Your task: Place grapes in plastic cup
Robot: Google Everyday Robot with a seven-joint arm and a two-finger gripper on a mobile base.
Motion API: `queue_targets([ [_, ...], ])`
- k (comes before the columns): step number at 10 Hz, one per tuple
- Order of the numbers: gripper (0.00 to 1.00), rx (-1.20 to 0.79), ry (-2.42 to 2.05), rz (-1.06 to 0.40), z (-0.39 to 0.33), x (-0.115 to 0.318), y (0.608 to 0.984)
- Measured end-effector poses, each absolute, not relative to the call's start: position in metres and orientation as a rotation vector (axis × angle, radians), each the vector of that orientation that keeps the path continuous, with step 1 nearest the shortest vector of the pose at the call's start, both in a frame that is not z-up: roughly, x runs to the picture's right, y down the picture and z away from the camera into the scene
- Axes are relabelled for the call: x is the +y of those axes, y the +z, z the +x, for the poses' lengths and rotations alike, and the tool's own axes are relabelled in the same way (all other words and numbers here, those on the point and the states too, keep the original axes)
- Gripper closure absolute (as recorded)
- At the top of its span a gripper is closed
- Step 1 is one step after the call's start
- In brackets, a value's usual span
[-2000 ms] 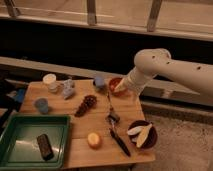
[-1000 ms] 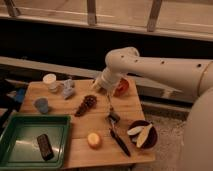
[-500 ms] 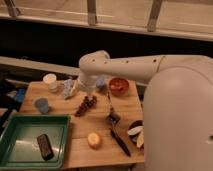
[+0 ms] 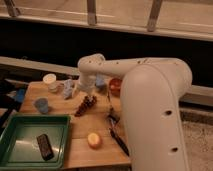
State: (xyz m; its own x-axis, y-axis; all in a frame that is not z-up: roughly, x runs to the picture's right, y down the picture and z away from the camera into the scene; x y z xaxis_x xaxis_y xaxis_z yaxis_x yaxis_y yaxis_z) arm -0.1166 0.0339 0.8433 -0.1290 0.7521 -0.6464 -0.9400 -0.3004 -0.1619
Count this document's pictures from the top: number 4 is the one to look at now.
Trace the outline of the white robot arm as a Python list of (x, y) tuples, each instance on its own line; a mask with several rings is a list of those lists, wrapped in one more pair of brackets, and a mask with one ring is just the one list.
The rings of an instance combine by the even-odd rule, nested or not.
[(190, 67), (177, 58), (78, 61), (78, 89), (91, 92), (98, 74), (122, 79), (120, 100), (132, 171), (190, 171), (179, 99), (192, 84)]

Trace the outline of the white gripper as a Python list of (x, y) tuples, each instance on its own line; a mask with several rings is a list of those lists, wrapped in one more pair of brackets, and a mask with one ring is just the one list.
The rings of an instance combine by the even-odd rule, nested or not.
[(77, 98), (83, 91), (87, 92), (88, 98), (93, 99), (92, 90), (95, 86), (96, 77), (94, 75), (81, 74), (78, 79), (77, 87), (73, 91), (73, 98)]

